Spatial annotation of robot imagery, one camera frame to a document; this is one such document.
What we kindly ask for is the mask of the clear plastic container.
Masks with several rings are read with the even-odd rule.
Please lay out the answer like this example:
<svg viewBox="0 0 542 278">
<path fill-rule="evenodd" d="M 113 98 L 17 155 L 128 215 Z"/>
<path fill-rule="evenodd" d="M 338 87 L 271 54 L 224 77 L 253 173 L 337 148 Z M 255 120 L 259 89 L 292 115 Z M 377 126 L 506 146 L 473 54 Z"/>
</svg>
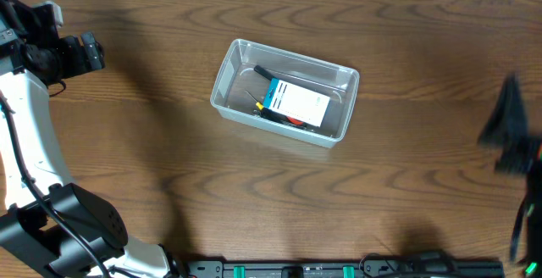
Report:
<svg viewBox="0 0 542 278">
<path fill-rule="evenodd" d="M 331 148 L 346 134 L 359 83 L 355 69 L 236 39 L 210 103 L 226 119 Z"/>
</svg>

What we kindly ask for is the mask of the red handled pliers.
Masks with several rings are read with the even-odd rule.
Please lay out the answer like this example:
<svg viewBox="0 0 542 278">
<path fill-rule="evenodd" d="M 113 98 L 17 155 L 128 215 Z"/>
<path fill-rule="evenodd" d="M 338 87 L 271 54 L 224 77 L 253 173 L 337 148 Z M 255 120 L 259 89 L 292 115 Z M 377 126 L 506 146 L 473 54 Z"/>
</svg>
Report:
<svg viewBox="0 0 542 278">
<path fill-rule="evenodd" d="M 296 119 L 291 118 L 291 117 L 289 117 L 289 116 L 286 116 L 286 118 L 287 118 L 287 120 L 288 120 L 291 124 L 293 124 L 293 125 L 305 126 L 305 123 L 302 122 L 302 121 L 300 121 L 300 120 L 296 120 Z"/>
</svg>

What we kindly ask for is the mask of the white blue cardboard box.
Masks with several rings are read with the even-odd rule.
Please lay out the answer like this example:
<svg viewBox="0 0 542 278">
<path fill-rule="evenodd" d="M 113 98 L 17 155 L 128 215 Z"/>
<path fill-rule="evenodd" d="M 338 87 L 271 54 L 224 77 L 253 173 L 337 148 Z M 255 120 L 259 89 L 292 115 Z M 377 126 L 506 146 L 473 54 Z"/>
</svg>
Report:
<svg viewBox="0 0 542 278">
<path fill-rule="evenodd" d="M 320 127 L 330 97 L 287 81 L 273 79 L 263 105 L 275 113 Z"/>
</svg>

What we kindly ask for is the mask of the small claw hammer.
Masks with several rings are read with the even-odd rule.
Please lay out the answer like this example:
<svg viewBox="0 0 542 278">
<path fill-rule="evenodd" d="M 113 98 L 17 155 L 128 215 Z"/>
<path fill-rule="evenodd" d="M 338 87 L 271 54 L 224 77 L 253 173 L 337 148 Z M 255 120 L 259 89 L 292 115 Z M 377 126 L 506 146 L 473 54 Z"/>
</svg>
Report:
<svg viewBox="0 0 542 278">
<path fill-rule="evenodd" d="M 274 79 L 274 75 L 272 75 L 269 71 L 267 71 L 260 65 L 256 65 L 253 70 L 269 81 L 272 81 Z"/>
</svg>

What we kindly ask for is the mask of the black yellow screwdriver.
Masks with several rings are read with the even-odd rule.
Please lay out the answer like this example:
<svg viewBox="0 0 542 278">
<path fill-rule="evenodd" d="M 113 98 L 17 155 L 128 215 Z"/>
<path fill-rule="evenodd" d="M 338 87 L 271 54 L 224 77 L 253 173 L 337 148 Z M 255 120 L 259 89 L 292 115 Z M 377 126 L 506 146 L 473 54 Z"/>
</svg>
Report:
<svg viewBox="0 0 542 278">
<path fill-rule="evenodd" d="M 288 120 L 287 117 L 285 117 L 282 114 L 275 113 L 269 108 L 266 108 L 249 91 L 245 91 L 245 93 L 255 102 L 255 105 L 257 109 L 259 110 L 260 116 L 262 118 L 273 121 L 273 122 L 281 123 L 281 124 L 290 124 L 290 121 Z"/>
</svg>

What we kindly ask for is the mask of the silver offset wrench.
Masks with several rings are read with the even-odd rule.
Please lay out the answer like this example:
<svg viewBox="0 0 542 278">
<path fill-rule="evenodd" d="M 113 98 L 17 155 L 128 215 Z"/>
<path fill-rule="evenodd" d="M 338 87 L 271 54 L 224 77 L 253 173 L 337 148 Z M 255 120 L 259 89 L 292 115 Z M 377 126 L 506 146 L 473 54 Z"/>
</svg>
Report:
<svg viewBox="0 0 542 278">
<path fill-rule="evenodd" d="M 259 112 L 259 111 L 254 110 L 254 113 L 255 113 L 258 117 L 262 118 L 262 117 L 260 116 L 260 112 Z M 309 132 L 314 132 L 314 131 L 315 131 L 314 128 L 311 127 L 311 126 L 310 126 L 309 124 L 307 124 L 307 123 L 305 123 L 305 126 L 293 125 L 293 124 L 291 124 L 291 123 L 290 123 L 290 124 L 281 124 L 281 125 L 287 125 L 287 126 L 290 126 L 290 127 L 293 127 L 293 128 L 299 129 L 299 130 L 303 130 L 303 131 L 309 131 Z"/>
</svg>

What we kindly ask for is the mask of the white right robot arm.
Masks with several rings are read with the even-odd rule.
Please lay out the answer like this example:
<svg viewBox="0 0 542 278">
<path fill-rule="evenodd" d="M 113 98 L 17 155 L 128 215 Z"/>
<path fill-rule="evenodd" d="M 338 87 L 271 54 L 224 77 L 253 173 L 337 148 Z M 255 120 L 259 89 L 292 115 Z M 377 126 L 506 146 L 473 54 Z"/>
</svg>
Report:
<svg viewBox="0 0 542 278">
<path fill-rule="evenodd" d="M 528 118 L 515 73 L 504 79 L 478 144 L 501 149 L 501 156 L 495 162 L 496 172 L 525 177 L 526 194 L 514 223 L 509 259 L 512 263 L 516 261 L 519 238 L 522 231 L 526 231 L 526 255 L 518 263 L 525 266 L 525 277 L 540 277 L 541 136 L 528 132 Z"/>
</svg>

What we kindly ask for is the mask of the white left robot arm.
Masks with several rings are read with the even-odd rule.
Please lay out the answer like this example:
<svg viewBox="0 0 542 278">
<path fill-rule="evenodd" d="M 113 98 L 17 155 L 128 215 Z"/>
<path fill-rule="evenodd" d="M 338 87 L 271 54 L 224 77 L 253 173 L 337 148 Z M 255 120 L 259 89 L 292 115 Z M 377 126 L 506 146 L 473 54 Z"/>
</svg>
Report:
<svg viewBox="0 0 542 278">
<path fill-rule="evenodd" d="M 51 121 L 51 85 L 103 69 L 90 33 L 62 37 L 61 8 L 1 1 L 1 245 L 44 277 L 184 277 L 159 244 L 128 235 L 108 201 L 75 183 Z"/>
</svg>

